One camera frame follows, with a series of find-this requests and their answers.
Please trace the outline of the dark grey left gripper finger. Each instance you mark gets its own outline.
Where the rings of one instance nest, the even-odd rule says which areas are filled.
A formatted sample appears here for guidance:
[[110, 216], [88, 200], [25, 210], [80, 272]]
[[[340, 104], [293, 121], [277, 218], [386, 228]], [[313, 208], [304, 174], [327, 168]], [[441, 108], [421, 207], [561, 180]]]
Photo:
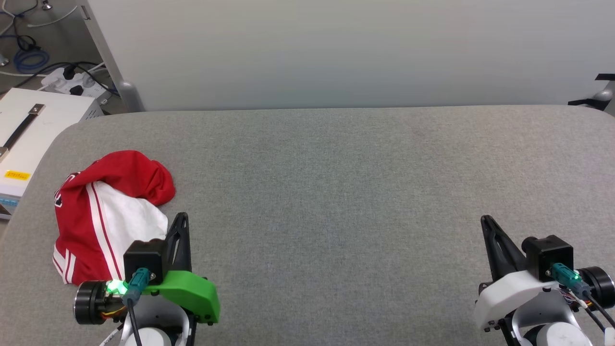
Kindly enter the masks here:
[[175, 216], [165, 239], [168, 246], [169, 270], [192, 272], [189, 218], [186, 212]]

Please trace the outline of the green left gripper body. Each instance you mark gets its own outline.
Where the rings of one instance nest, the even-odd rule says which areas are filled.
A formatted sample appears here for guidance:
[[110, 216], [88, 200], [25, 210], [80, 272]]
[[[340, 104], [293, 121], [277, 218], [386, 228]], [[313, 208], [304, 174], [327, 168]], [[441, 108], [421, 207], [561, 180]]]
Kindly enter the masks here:
[[183, 270], [172, 270], [160, 284], [145, 278], [141, 270], [129, 281], [85, 281], [74, 299], [74, 318], [78, 324], [103, 324], [106, 320], [122, 321], [132, 300], [135, 308], [145, 296], [161, 296], [188, 311], [198, 323], [215, 324], [220, 317], [217, 288], [204, 277]]

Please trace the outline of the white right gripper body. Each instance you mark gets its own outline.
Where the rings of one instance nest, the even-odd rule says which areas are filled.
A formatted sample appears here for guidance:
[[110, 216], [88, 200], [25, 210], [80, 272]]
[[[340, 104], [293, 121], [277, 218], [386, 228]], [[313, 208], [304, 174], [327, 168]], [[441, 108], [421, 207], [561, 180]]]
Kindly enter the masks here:
[[510, 273], [484, 287], [474, 306], [474, 322], [478, 329], [489, 332], [499, 328], [503, 333], [582, 333], [574, 316], [574, 306], [586, 311], [602, 333], [614, 332], [614, 319], [605, 311], [592, 291], [598, 284], [589, 284], [588, 269], [553, 266], [541, 281], [529, 271]]

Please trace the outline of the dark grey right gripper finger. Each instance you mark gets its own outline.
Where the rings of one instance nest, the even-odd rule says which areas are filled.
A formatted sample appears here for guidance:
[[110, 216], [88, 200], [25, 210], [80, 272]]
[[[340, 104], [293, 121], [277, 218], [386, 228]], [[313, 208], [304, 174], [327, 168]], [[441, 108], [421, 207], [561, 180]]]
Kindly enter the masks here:
[[493, 281], [526, 269], [526, 257], [491, 215], [480, 220]]

